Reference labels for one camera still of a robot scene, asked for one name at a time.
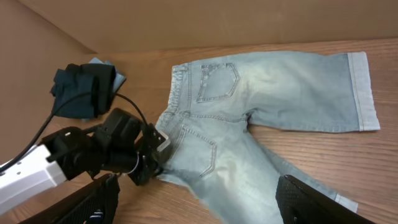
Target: wooden table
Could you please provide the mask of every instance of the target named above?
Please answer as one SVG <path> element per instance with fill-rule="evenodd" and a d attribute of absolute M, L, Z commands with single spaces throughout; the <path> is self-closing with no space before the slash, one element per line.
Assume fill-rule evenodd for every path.
<path fill-rule="evenodd" d="M 300 50 L 325 55 L 357 51 L 367 53 L 380 131 L 325 134 L 279 131 L 259 126 L 250 130 L 269 149 L 327 186 L 359 202 L 360 215 L 376 223 L 398 223 L 398 39 L 87 55 L 81 63 L 88 62 L 94 56 L 112 61 L 127 76 L 127 82 L 119 92 L 134 100 L 149 122 L 155 123 L 167 106 L 172 65 L 201 58 L 269 50 Z M 120 99 L 114 101 L 113 107 L 136 114 L 134 108 Z M 82 123 L 55 118 L 44 134 L 65 126 L 85 128 L 101 120 Z M 16 223 L 30 217 L 89 181 L 90 178 L 82 174 L 26 201 L 2 216 L 0 223 Z M 220 222 L 187 190 L 176 185 L 154 180 L 145 187 L 135 187 L 127 177 L 121 178 L 120 185 L 119 207 L 114 223 Z"/>

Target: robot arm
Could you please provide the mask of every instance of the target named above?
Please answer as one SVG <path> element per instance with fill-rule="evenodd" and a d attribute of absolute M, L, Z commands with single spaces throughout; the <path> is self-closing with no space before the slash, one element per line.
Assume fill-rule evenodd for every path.
<path fill-rule="evenodd" d="M 169 144 L 162 131 L 119 108 L 101 126 L 61 129 L 0 174 L 0 215 L 83 172 L 91 178 L 100 170 L 126 173 L 144 185 L 162 172 L 159 152 Z"/>

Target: jeans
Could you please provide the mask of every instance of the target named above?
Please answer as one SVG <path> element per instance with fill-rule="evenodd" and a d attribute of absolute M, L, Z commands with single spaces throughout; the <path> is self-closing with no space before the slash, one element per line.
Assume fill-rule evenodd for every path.
<path fill-rule="evenodd" d="M 283 223 L 275 192 L 290 174 L 356 212 L 358 204 L 260 145 L 248 124 L 343 133 L 380 129 L 364 52 L 254 52 L 172 69 L 157 129 L 160 179 L 187 187 L 225 223 Z"/>

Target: jeans back pocket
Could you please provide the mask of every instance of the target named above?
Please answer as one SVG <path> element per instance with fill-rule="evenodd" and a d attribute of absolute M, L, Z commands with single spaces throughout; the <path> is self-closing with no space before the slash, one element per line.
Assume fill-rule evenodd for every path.
<path fill-rule="evenodd" d="M 239 82 L 233 63 L 201 66 L 201 82 L 197 102 L 221 100 L 232 96 Z"/>
<path fill-rule="evenodd" d="M 215 166 L 216 143 L 182 126 L 168 169 L 188 183 L 208 175 Z"/>

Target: black folded cloth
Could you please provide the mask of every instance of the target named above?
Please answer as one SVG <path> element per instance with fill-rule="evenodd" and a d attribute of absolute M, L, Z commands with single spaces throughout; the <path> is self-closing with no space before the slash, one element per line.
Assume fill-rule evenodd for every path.
<path fill-rule="evenodd" d="M 51 94 L 55 97 L 52 111 L 64 102 L 82 93 L 82 96 L 66 104 L 56 116 L 64 118 L 96 118 L 109 111 L 113 101 L 113 81 L 116 70 L 112 65 L 69 64 L 65 70 L 58 69 Z"/>

